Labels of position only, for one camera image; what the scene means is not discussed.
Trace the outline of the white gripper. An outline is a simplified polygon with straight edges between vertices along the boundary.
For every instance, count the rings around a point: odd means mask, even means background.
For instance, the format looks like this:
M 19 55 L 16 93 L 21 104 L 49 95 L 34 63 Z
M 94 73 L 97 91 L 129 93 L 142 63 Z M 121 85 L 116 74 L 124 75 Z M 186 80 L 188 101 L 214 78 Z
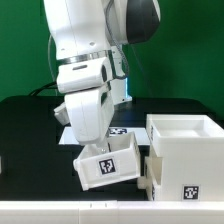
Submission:
M 114 104 L 108 84 L 67 94 L 65 105 L 72 131 L 81 145 L 103 141 L 114 115 Z M 98 149 L 102 154 L 109 152 L 107 143 L 99 144 Z

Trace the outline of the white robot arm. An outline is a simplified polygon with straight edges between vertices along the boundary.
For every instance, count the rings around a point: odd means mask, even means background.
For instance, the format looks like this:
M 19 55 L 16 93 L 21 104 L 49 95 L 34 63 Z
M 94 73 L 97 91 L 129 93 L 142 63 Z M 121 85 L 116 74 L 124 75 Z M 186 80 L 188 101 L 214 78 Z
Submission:
M 56 44 L 57 88 L 76 140 L 108 152 L 107 132 L 114 115 L 111 81 L 113 48 L 149 40 L 161 20 L 158 0 L 44 0 Z

